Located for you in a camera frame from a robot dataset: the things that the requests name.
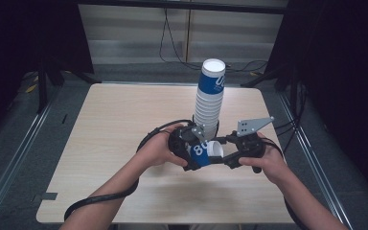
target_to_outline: gray wall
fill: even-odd
[[[199,2],[285,7],[288,1]],[[80,14],[94,64],[162,61],[162,9],[80,5]],[[268,59],[282,18],[259,13],[168,10],[176,51],[189,62],[206,58],[226,62]],[[166,60],[177,60],[167,28],[161,54]]]

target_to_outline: black curtain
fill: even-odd
[[[0,1],[0,119],[25,73],[42,60],[58,70],[93,73],[78,6]]]
[[[330,1],[300,77],[328,130],[368,181],[368,1]]]

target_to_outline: cup stack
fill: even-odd
[[[218,59],[205,60],[199,76],[194,122],[205,125],[204,134],[207,140],[216,136],[224,83],[225,63]]]
[[[210,156],[223,158],[222,145],[218,141],[205,141],[196,146],[188,146],[187,151],[199,167],[210,165]]]

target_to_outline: person's left hand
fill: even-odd
[[[136,153],[141,158],[145,167],[158,166],[166,162],[171,162],[177,166],[187,166],[187,161],[172,154],[168,147],[170,133],[181,124],[167,126],[160,133],[150,138],[144,146]]]

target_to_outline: hand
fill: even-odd
[[[258,135],[261,138],[265,138],[260,132],[258,132]],[[262,158],[241,157],[239,163],[245,166],[262,168],[268,180],[274,184],[279,183],[290,172],[282,154],[269,145],[266,145]]]
[[[167,144],[170,133],[177,127],[182,127],[182,125],[175,124],[167,126],[160,133],[150,138],[145,145],[139,149],[135,156],[141,158],[141,162],[145,167],[158,166],[166,162],[171,162],[181,167],[187,166],[187,161],[172,154]]]

